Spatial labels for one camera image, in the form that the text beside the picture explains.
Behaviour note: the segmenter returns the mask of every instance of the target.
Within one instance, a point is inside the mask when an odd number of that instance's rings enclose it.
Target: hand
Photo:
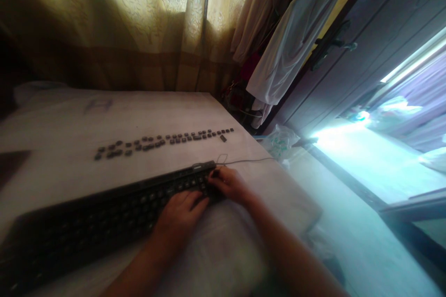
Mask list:
[[[212,171],[208,177],[208,183],[217,187],[227,198],[234,202],[247,206],[255,198],[255,195],[248,189],[245,181],[235,169],[222,166],[216,168],[219,171],[218,177],[213,178]]]
[[[202,195],[199,191],[184,191],[173,195],[167,203],[147,245],[148,248],[158,251],[160,265],[171,265],[185,248],[209,203],[209,198],[205,198],[192,208]]]

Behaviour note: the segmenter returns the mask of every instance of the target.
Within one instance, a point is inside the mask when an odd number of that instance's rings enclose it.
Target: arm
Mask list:
[[[184,249],[209,199],[194,208],[201,192],[182,192],[167,203],[141,252],[101,297],[151,296],[162,276]]]
[[[248,189],[236,170],[222,167],[218,177],[212,176],[211,172],[209,183],[249,212],[290,292],[298,296],[347,296],[327,269]]]

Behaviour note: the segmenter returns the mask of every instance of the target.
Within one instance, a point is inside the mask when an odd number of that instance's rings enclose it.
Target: red cloth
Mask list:
[[[254,73],[254,70],[256,69],[256,66],[260,61],[260,58],[262,57],[257,52],[254,52],[253,55],[245,61],[242,70],[240,71],[240,76],[243,80],[245,80],[246,82],[249,81],[252,73]]]

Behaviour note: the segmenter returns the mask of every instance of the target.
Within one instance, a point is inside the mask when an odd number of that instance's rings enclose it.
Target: door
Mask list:
[[[356,50],[334,48],[315,71],[307,64],[271,126],[313,136],[445,26],[446,0],[357,0],[346,20],[342,39]]]

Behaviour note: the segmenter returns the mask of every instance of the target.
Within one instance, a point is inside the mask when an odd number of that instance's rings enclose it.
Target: plastic bag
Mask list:
[[[418,157],[420,164],[446,173],[446,147],[426,152]]]
[[[289,169],[289,160],[297,154],[297,150],[291,146],[299,139],[300,137],[290,128],[276,124],[274,131],[262,141],[262,146],[282,167]]]
[[[402,96],[394,97],[383,103],[370,114],[370,123],[367,127],[381,132],[390,131],[423,109],[420,106],[408,106],[407,104],[407,100]]]

